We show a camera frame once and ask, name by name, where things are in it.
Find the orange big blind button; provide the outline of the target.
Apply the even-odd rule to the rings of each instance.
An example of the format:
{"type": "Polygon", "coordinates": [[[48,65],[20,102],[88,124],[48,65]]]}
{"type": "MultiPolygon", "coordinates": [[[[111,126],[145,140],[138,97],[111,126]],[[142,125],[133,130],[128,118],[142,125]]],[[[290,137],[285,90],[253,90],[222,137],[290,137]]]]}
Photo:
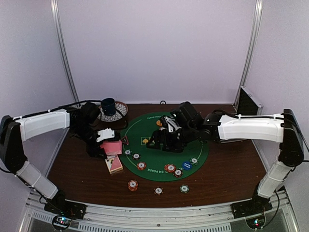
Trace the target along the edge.
{"type": "Polygon", "coordinates": [[[158,126],[162,126],[162,123],[161,123],[160,120],[158,120],[158,121],[156,122],[156,124],[157,124],[158,126]]]}

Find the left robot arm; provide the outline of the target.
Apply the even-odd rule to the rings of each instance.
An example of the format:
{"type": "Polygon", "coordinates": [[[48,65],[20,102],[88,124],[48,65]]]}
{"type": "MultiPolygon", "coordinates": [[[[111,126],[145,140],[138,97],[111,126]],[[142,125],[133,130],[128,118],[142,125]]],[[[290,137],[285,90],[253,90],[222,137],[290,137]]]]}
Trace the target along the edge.
{"type": "Polygon", "coordinates": [[[58,214],[66,214],[70,207],[65,192],[33,162],[34,158],[46,153],[50,139],[39,142],[37,145],[42,149],[36,150],[33,155],[25,146],[30,144],[30,140],[37,141],[52,131],[71,130],[84,141],[89,155],[106,158],[100,146],[105,140],[114,138],[115,132],[110,128],[94,130],[91,127],[100,113],[96,101],[85,100],[25,116],[4,116],[0,124],[0,159],[7,173],[21,180],[29,189],[36,190],[58,214]]]}

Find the red tan 5 chip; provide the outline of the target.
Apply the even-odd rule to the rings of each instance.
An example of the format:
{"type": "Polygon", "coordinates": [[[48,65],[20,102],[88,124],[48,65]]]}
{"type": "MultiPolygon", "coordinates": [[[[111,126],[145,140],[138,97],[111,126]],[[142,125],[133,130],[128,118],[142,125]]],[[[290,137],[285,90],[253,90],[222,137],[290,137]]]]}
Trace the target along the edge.
{"type": "Polygon", "coordinates": [[[145,162],[139,162],[137,164],[137,169],[142,171],[142,170],[145,170],[146,169],[146,163],[145,162]]]}

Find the red tan 5 chips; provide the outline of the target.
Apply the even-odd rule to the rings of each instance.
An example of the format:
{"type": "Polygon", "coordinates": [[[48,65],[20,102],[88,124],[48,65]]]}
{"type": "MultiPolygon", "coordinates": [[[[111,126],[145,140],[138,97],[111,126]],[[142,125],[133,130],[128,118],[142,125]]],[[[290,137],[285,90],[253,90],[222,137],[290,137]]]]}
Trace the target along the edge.
{"type": "Polygon", "coordinates": [[[166,164],[164,169],[168,173],[173,173],[176,170],[176,166],[173,164],[166,164]]]}

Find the red-backed card stack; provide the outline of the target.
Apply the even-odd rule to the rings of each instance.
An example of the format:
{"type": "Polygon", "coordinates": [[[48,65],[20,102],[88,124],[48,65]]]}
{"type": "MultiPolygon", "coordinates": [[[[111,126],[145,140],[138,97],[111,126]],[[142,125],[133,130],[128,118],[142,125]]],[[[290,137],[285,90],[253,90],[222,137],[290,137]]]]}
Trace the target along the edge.
{"type": "Polygon", "coordinates": [[[104,141],[100,147],[104,149],[107,156],[122,154],[121,141],[112,141],[112,142],[104,141]]]}

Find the red tan chip stack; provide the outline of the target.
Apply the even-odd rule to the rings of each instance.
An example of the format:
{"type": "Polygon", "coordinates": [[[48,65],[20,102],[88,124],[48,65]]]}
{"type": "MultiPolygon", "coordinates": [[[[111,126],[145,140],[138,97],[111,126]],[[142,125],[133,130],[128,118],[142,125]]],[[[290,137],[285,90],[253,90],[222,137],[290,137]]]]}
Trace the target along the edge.
{"type": "Polygon", "coordinates": [[[138,184],[138,182],[136,180],[130,180],[128,182],[128,189],[130,191],[137,191],[138,186],[139,186],[139,184],[138,184]]]}

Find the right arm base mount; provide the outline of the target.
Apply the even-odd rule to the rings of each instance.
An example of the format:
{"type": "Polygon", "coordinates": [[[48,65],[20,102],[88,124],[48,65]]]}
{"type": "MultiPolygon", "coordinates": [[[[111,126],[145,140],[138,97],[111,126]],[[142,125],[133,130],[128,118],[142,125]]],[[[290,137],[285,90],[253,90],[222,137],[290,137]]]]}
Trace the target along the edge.
{"type": "Polygon", "coordinates": [[[231,204],[234,219],[245,218],[247,226],[253,230],[259,230],[265,226],[265,212],[272,208],[271,203],[254,203],[252,200],[231,204]]]}

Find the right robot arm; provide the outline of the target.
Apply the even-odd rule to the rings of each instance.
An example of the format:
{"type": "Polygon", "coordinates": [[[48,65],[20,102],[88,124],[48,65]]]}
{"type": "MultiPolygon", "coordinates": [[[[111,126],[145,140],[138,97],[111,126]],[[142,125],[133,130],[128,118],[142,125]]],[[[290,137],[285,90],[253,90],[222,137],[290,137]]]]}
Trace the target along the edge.
{"type": "Polygon", "coordinates": [[[215,110],[206,117],[194,110],[178,109],[159,120],[163,128],[153,132],[146,144],[148,148],[180,153],[195,140],[252,140],[256,147],[277,143],[274,161],[259,181],[253,199],[247,204],[248,210],[254,214],[265,207],[266,199],[283,184],[288,174],[304,162],[307,144],[289,109],[281,114],[266,116],[232,115],[215,110]]]}

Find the blue small blind button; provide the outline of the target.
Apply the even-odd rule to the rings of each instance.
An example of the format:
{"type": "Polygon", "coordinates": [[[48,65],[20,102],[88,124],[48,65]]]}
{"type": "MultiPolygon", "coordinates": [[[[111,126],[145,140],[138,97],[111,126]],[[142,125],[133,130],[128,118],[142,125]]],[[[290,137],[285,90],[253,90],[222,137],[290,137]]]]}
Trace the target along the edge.
{"type": "Polygon", "coordinates": [[[193,165],[189,161],[185,161],[182,163],[182,168],[186,171],[189,171],[193,168],[193,165]]]}

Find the green 20 chip stack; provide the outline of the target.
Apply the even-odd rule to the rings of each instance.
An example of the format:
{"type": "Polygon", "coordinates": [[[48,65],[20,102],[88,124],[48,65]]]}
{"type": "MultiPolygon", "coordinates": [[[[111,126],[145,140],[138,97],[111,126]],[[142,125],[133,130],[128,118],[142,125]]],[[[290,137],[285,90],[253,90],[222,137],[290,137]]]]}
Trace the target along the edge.
{"type": "Polygon", "coordinates": [[[180,190],[181,193],[188,193],[189,190],[190,190],[190,188],[189,188],[188,185],[183,184],[183,185],[181,185],[181,186],[179,187],[179,190],[180,190]]]}

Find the red-backed playing card deck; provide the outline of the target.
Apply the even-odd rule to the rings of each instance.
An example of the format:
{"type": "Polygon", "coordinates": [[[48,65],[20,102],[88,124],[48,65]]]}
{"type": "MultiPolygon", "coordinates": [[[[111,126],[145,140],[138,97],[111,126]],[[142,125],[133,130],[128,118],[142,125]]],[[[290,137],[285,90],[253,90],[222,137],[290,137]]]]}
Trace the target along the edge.
{"type": "Polygon", "coordinates": [[[117,155],[107,157],[105,159],[105,163],[110,174],[114,174],[123,170],[123,165],[117,155]]]}

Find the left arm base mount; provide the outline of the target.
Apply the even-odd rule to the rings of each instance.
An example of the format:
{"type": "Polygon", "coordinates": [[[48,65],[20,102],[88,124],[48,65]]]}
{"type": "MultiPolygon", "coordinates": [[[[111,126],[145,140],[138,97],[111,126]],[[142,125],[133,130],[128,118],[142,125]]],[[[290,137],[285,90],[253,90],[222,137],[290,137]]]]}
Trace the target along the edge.
{"type": "Polygon", "coordinates": [[[44,206],[45,211],[55,214],[51,223],[57,231],[68,229],[76,219],[84,219],[86,208],[87,206],[85,204],[73,202],[65,202],[62,209],[52,206],[50,203],[44,206]]]}

